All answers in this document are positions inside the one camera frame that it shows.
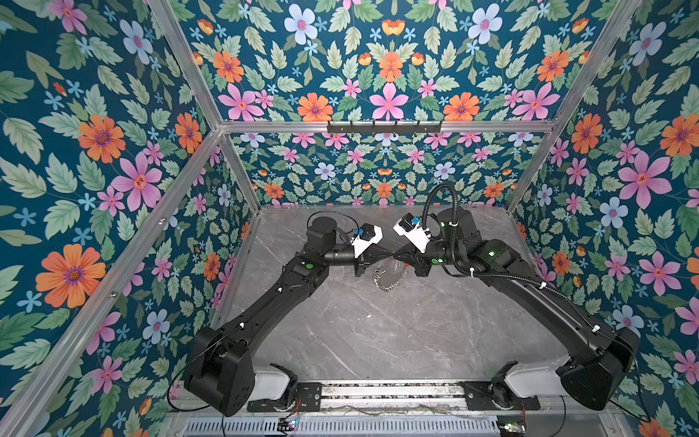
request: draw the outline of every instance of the green leaf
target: green leaf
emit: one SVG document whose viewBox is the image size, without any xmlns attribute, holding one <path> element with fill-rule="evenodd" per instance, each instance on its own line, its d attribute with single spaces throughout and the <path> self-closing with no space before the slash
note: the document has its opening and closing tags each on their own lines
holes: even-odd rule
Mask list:
<svg viewBox="0 0 699 437">
<path fill-rule="evenodd" d="M 2 125 L 3 133 L 10 139 L 10 143 L 17 147 L 19 153 L 26 153 L 35 164 L 41 159 L 41 135 L 36 133 L 36 127 L 28 121 L 20 118 L 7 118 Z"/>
</svg>

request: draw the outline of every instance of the marble floor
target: marble floor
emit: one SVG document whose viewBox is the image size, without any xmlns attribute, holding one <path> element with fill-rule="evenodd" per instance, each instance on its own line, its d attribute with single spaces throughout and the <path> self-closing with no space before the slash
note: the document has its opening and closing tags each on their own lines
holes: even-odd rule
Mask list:
<svg viewBox="0 0 699 437">
<path fill-rule="evenodd" d="M 384 229 L 384 247 L 407 243 L 393 230 L 421 208 L 334 207 Z M 437 212 L 444 206 L 435 207 Z M 325 208 L 269 208 L 261 212 L 230 319 L 253 303 L 305 242 L 309 214 Z M 502 208 L 471 208 L 483 238 L 499 238 L 528 259 L 524 242 Z M 333 215 L 341 229 L 352 222 Z M 433 269 L 412 274 L 390 292 L 378 289 L 369 268 L 333 267 L 324 284 L 293 309 L 258 349 L 255 362 L 275 362 L 302 380 L 380 378 L 490 378 L 505 362 L 559 357 L 565 349 L 533 317 L 478 279 L 451 278 Z"/>
</svg>

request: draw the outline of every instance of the light blue flower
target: light blue flower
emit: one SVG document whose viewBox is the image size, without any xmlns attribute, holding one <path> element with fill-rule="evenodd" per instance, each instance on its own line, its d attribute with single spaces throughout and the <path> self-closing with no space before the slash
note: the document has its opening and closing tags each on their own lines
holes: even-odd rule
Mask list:
<svg viewBox="0 0 699 437">
<path fill-rule="evenodd" d="M 36 222 L 34 221 L 34 217 L 36 217 L 36 213 L 29 213 L 29 210 L 26 207 L 22 208 L 21 214 L 15 213 L 13 215 L 13 217 L 18 219 L 18 220 L 22 220 L 20 223 L 21 227 L 25 227 L 27 225 L 27 223 L 36 224 Z"/>
<path fill-rule="evenodd" d="M 157 130 L 155 130 L 155 126 L 151 126 L 150 130 L 148 131 L 148 135 L 150 135 L 151 140 L 157 140 L 160 134 Z"/>
<path fill-rule="evenodd" d="M 117 413 L 117 419 L 112 422 L 112 426 L 115 427 L 116 429 L 120 429 L 122 425 L 126 422 L 127 420 L 127 412 L 126 411 L 119 411 Z"/>
<path fill-rule="evenodd" d="M 216 24 L 216 30 L 215 30 L 215 32 L 216 32 L 217 34 L 219 34 L 219 37 L 220 37 L 220 38 L 223 38 L 224 36 L 226 36 L 226 28 L 225 28 L 225 27 L 221 27 L 220 24 Z"/>
<path fill-rule="evenodd" d="M 66 106 L 61 103 L 61 100 L 63 100 L 63 97 L 59 96 L 58 94 L 56 97 L 53 97 L 53 94 L 51 94 L 49 91 L 46 92 L 46 97 L 48 99 L 44 100 L 44 103 L 47 105 L 53 106 L 53 110 L 57 110 L 58 108 L 65 108 Z"/>
<path fill-rule="evenodd" d="M 75 97 L 80 97 L 85 91 L 80 88 L 80 82 L 73 82 L 71 80 L 66 80 L 68 84 L 68 94 L 75 94 Z"/>
<path fill-rule="evenodd" d="M 371 35 L 369 35 L 369 38 L 373 38 L 374 42 L 383 38 L 383 36 L 381 36 L 381 29 L 380 28 L 371 29 Z"/>
<path fill-rule="evenodd" d="M 408 43 L 412 41 L 412 39 L 415 37 L 415 28 L 413 27 L 412 29 L 406 29 L 405 30 L 405 35 L 403 35 L 403 39 L 407 39 Z"/>
<path fill-rule="evenodd" d="M 80 241 L 81 245 L 85 245 L 85 241 L 92 240 L 92 236 L 89 234 L 89 228 L 85 228 L 84 231 L 81 228 L 75 228 L 75 233 L 78 236 L 73 238 L 74 243 Z"/>
<path fill-rule="evenodd" d="M 96 201 L 96 198 L 91 197 L 89 193 L 85 193 L 85 197 L 78 199 L 80 205 L 85 205 L 86 211 L 89 211 L 90 208 L 94 208 L 94 201 Z"/>
<path fill-rule="evenodd" d="M 24 311 L 27 313 L 31 313 L 35 306 L 41 306 L 41 301 L 39 300 L 41 299 L 41 293 L 34 294 L 31 290 L 27 290 L 25 296 L 27 298 L 17 302 L 17 306 L 26 307 Z"/>
</svg>

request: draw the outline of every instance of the metal vent grille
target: metal vent grille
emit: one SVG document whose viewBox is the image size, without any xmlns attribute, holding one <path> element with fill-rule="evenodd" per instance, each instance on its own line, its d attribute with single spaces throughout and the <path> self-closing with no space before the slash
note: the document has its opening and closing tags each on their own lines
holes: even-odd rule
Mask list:
<svg viewBox="0 0 699 437">
<path fill-rule="evenodd" d="M 227 436 L 281 436 L 276 431 L 277 417 L 230 417 L 224 420 Z M 294 435 L 479 435 L 499 436 L 495 417 L 301 417 Z M 222 436 L 221 419 L 193 417 L 187 423 L 186 436 Z"/>
</svg>

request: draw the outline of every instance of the orange flower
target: orange flower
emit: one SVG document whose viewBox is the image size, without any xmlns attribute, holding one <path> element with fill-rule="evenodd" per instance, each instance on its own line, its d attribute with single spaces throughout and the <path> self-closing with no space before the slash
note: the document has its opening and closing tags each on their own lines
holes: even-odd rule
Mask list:
<svg viewBox="0 0 699 437">
<path fill-rule="evenodd" d="M 699 147 L 699 115 L 689 114 L 687 118 L 683 115 L 672 121 L 672 126 L 667 126 L 663 131 L 665 137 L 660 142 L 660 148 L 668 151 L 668 156 L 685 157 L 692 153 L 692 146 Z"/>
<path fill-rule="evenodd" d="M 572 135 L 573 150 L 585 155 L 597 146 L 600 142 L 597 136 L 602 134 L 601 120 L 597 114 L 588 114 L 575 125 L 575 132 Z"/>
<path fill-rule="evenodd" d="M 503 193 L 504 189 L 505 189 L 505 186 L 503 184 L 496 182 L 492 185 L 488 185 L 488 187 L 486 187 L 486 189 L 484 191 L 484 194 L 485 194 L 485 197 L 497 197 Z"/>
<path fill-rule="evenodd" d="M 240 60 L 231 56 L 230 52 L 223 52 L 214 54 L 214 60 L 212 61 L 216 73 L 223 79 L 226 79 L 230 83 L 240 82 L 245 76 L 245 70 L 240 66 Z"/>
<path fill-rule="evenodd" d="M 212 33 L 214 33 L 214 25 L 210 22 L 206 20 L 199 20 L 196 23 L 199 24 L 199 29 L 201 29 L 201 31 L 205 34 L 211 35 Z"/>
<path fill-rule="evenodd" d="M 138 409 L 138 414 L 144 416 L 148 414 L 148 411 L 150 411 L 150 406 L 153 404 L 153 399 L 148 398 L 143 403 L 140 405 L 140 408 Z"/>
<path fill-rule="evenodd" d="M 568 259 L 568 254 L 563 253 L 560 250 L 554 255 L 554 260 L 551 265 L 559 275 L 565 275 L 566 273 L 570 272 L 570 260 Z"/>
<path fill-rule="evenodd" d="M 364 66 L 371 64 L 371 55 L 364 53 L 363 55 L 359 56 L 359 63 Z"/>
<path fill-rule="evenodd" d="M 243 232 L 242 232 L 242 234 L 240 235 L 240 239 L 241 239 L 242 241 L 245 241 L 245 239 L 247 238 L 247 232 L 248 232 L 249 230 L 250 230 L 250 222 L 246 222 L 246 223 L 243 225 Z"/>
<path fill-rule="evenodd" d="M 49 294 L 44 300 L 54 308 L 58 308 L 68 299 L 68 308 L 75 308 L 85 303 L 85 294 L 92 292 L 99 285 L 98 278 L 105 275 L 105 265 L 99 260 L 99 253 L 93 248 L 82 252 L 79 244 L 67 244 L 63 247 L 63 255 L 51 252 L 41 262 L 41 266 L 49 272 L 36 276 L 36 290 Z"/>
<path fill-rule="evenodd" d="M 568 59 L 568 51 L 564 50 L 562 53 L 560 50 L 556 50 L 551 53 L 551 56 L 546 56 L 541 65 L 537 69 L 539 73 L 539 80 L 543 82 L 551 82 L 553 79 L 559 77 L 563 74 L 563 69 L 568 66 L 570 59 Z"/>
<path fill-rule="evenodd" d="M 272 199 L 281 199 L 284 196 L 284 190 L 276 184 L 267 184 L 264 187 L 264 192 Z"/>
<path fill-rule="evenodd" d="M 666 428 L 661 427 L 660 423 L 655 419 L 651 419 L 650 423 L 641 422 L 638 425 L 638 432 L 643 437 L 670 437 L 670 432 Z"/>
<path fill-rule="evenodd" d="M 388 52 L 384 59 L 379 62 L 379 74 L 382 78 L 386 79 L 386 82 L 393 82 L 396 78 L 401 76 L 401 68 L 403 68 L 403 61 L 398 58 L 398 53 Z"/>
<path fill-rule="evenodd" d="M 697 257 L 699 257 L 699 248 L 696 248 L 694 250 L 694 254 Z M 694 276 L 692 276 L 692 283 L 694 284 L 694 287 L 697 287 L 697 289 L 699 289 L 699 259 L 687 259 L 687 270 L 689 271 L 689 273 L 696 273 Z"/>
<path fill-rule="evenodd" d="M 175 133 L 180 136 L 180 145 L 187 149 L 188 153 L 194 153 L 201 143 L 201 132 L 199 123 L 196 122 L 190 113 L 179 114 L 175 125 Z"/>
<path fill-rule="evenodd" d="M 470 92 L 464 92 L 459 96 L 453 96 L 449 100 L 449 104 L 444 107 L 444 118 L 448 122 L 463 122 L 473 120 L 473 116 L 478 114 L 480 106 L 478 97 L 471 97 Z"/>
<path fill-rule="evenodd" d="M 526 240 L 526 227 L 522 223 L 517 222 L 517 228 L 519 233 L 522 234 L 522 238 Z"/>
<path fill-rule="evenodd" d="M 221 257 L 216 252 L 211 252 L 204 262 L 204 278 L 214 280 L 221 267 Z"/>
<path fill-rule="evenodd" d="M 379 187 L 376 189 L 376 194 L 378 194 L 379 196 L 381 196 L 385 199 L 391 195 L 391 190 L 392 190 L 391 185 L 384 183 L 384 184 L 379 185 Z"/>
<path fill-rule="evenodd" d="M 405 30 L 405 22 L 403 20 L 385 20 L 381 23 L 381 28 L 386 35 L 400 35 Z"/>
<path fill-rule="evenodd" d="M 80 147 L 88 149 L 87 156 L 95 161 L 102 159 L 104 164 L 109 164 L 122 156 L 121 150 L 127 148 L 122 128 L 114 125 L 114 120 L 97 114 L 90 115 L 90 124 L 81 123 L 78 130 L 82 134 L 78 137 Z"/>
<path fill-rule="evenodd" d="M 588 20 L 587 18 L 581 18 L 580 20 L 576 21 L 575 24 L 572 26 L 572 32 L 574 34 L 579 34 L 587 27 L 587 23 L 589 22 L 590 20 Z"/>
<path fill-rule="evenodd" d="M 422 53 L 415 52 L 412 54 L 410 61 L 415 66 L 422 65 L 425 63 L 425 56 Z"/>
<path fill-rule="evenodd" d="M 333 107 L 328 106 L 328 99 L 325 96 L 318 97 L 314 92 L 308 93 L 307 97 L 298 100 L 298 114 L 303 117 L 304 122 L 329 122 Z"/>
</svg>

